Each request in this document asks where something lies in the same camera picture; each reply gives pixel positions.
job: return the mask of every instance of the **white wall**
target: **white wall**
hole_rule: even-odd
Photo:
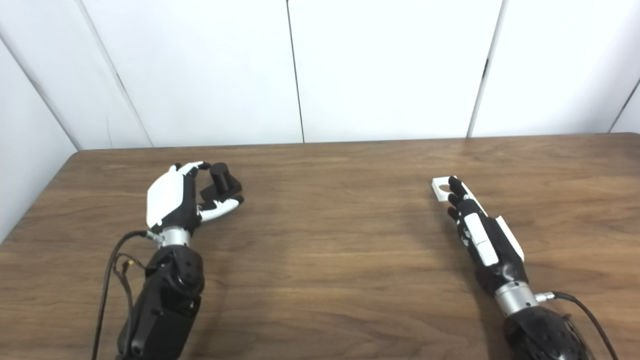
[[[150,142],[74,0],[0,0],[0,36],[80,149]]]
[[[474,136],[609,130],[640,78],[640,1],[510,1]]]
[[[640,133],[640,90],[637,88],[611,132]]]
[[[84,0],[155,146],[302,141],[285,0]]]
[[[500,0],[291,0],[307,142],[463,137]]]
[[[76,151],[0,42],[0,242]]]

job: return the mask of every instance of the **black and white robotic hand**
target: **black and white robotic hand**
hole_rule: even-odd
[[[200,192],[201,203],[196,201],[199,170],[209,170],[213,180]],[[158,250],[145,266],[143,289],[118,337],[120,359],[180,356],[204,289],[202,258],[189,247],[191,237],[202,222],[236,209],[243,202],[241,190],[226,164],[203,161],[171,166],[148,189],[145,236]]]
[[[448,185],[451,192],[440,187]],[[559,292],[534,294],[524,268],[524,252],[502,217],[487,215],[467,186],[455,176],[432,182],[439,201],[449,201],[449,216],[475,266],[480,287],[493,296],[506,317],[504,333],[516,360],[591,359],[582,338],[566,316],[540,306],[558,298],[576,302],[594,321],[614,359],[609,340],[595,317],[571,295]]]

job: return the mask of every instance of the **black cable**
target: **black cable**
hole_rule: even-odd
[[[146,269],[147,269],[147,268],[145,267],[145,265],[144,265],[140,260],[138,260],[138,259],[134,258],[133,256],[131,256],[131,255],[127,254],[127,253],[124,253],[124,252],[119,252],[119,253],[118,253],[118,255],[116,255],[116,258],[115,258],[115,260],[113,261],[113,268],[114,268],[114,269],[116,268],[116,265],[117,265],[117,263],[118,263],[118,260],[119,260],[121,257],[125,257],[125,258],[127,258],[127,259],[129,259],[129,260],[133,261],[133,263],[134,263],[134,264],[136,264],[136,265],[137,265],[139,268],[141,268],[142,270],[146,270]]]
[[[611,354],[611,357],[613,358],[613,360],[618,360],[618,355],[616,354],[616,351],[613,349],[613,345],[611,345],[611,342],[609,341],[609,338],[605,334],[604,329],[602,328],[602,326],[600,326],[600,323],[598,322],[596,317],[593,315],[593,313],[591,313],[591,311],[589,311],[589,309],[573,295],[569,295],[567,293],[561,293],[559,291],[553,291],[553,294],[556,299],[569,300],[575,303],[587,314],[591,322],[593,322],[593,325],[596,327],[596,329],[600,333],[600,336],[602,337],[602,341],[604,341],[604,345],[607,346],[607,350],[609,350],[609,353]]]
[[[134,236],[146,237],[147,231],[131,231],[127,233],[125,236],[118,241],[118,243],[113,248],[111,255],[109,257],[109,261],[107,262],[107,270],[104,272],[104,280],[102,281],[102,296],[100,297],[100,307],[98,308],[98,320],[95,326],[95,337],[93,339],[93,350],[91,354],[91,359],[96,360],[98,357],[98,347],[100,345],[100,333],[102,332],[102,320],[104,319],[104,307],[107,304],[107,294],[109,292],[109,279],[111,278],[111,268],[113,267],[113,263],[118,255],[118,251],[122,245],[129,239]]]
[[[131,286],[129,285],[129,281],[127,280],[127,269],[129,269],[129,262],[125,261],[124,263],[122,263],[122,272],[119,272],[118,269],[116,268],[116,262],[120,256],[128,257],[129,259],[131,259],[131,261],[133,261],[136,264],[139,264],[138,266],[142,268],[144,268],[144,266],[142,266],[142,264],[136,258],[123,253],[119,253],[116,256],[116,261],[113,263],[113,273],[120,280],[120,284],[122,284],[122,288],[124,288],[124,293],[127,295],[127,309],[128,309],[129,316],[127,320],[127,337],[125,338],[126,339],[125,349],[124,349],[124,354],[122,358],[128,359],[129,344],[131,344],[131,336],[133,334],[133,295],[131,295]]]

